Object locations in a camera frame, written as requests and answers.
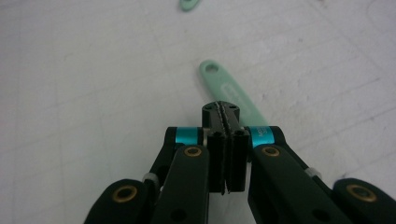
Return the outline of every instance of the blue band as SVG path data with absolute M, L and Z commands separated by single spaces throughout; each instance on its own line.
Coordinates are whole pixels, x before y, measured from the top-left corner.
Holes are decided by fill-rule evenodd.
M 184 145 L 198 145 L 198 128 L 177 127 L 176 143 Z
M 273 144 L 274 134 L 268 126 L 248 126 L 250 129 L 251 143 L 253 148 L 261 144 Z

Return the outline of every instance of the white table surface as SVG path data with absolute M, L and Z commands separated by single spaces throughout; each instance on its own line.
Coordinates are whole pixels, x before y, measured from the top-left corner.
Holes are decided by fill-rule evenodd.
M 168 126 L 200 126 L 199 63 L 223 64 L 330 187 L 396 197 L 392 0 L 0 0 L 0 218 L 82 223 L 141 179 Z M 247 195 L 209 223 L 254 223 Z

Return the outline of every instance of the plastic handle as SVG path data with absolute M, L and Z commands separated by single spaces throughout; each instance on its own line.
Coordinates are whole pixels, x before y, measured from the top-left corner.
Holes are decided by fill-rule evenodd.
M 197 4 L 199 0 L 180 0 L 180 7 L 183 11 L 192 10 Z
M 239 106 L 239 123 L 242 126 L 268 125 L 247 94 L 219 63 L 212 60 L 204 61 L 199 70 L 216 101 L 226 101 Z

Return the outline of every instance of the hole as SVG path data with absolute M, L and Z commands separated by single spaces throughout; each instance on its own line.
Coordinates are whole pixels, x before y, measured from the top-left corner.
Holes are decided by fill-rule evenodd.
M 205 71 L 207 73 L 217 73 L 219 71 L 219 68 L 214 64 L 210 64 L 206 67 Z
M 312 211 L 312 215 L 314 215 L 314 217 L 319 221 L 328 222 L 331 220 L 329 214 L 320 209 L 314 209 L 314 211 Z
M 187 214 L 183 209 L 176 209 L 171 213 L 171 218 L 175 222 L 180 222 L 186 219 Z
M 190 154 L 197 154 L 198 153 L 198 148 L 189 149 L 189 153 Z
M 274 148 L 268 148 L 265 151 L 268 152 L 269 154 L 276 154 L 276 149 Z
M 371 195 L 369 191 L 367 191 L 366 189 L 363 189 L 363 188 L 354 188 L 353 192 L 363 198 L 368 198 Z
M 117 196 L 119 196 L 119 198 L 126 198 L 129 195 L 132 194 L 132 190 L 131 189 L 122 189 L 119 191 L 119 193 L 117 194 Z

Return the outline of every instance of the mint green handle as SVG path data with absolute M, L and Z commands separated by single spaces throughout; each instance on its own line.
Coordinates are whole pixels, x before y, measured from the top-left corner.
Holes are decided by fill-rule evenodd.
M 192 10 L 197 4 L 199 0 L 180 0 L 180 7 L 183 11 Z
M 242 126 L 268 125 L 247 94 L 219 63 L 204 61 L 199 66 L 199 71 L 216 101 L 226 101 L 239 106 L 239 122 Z

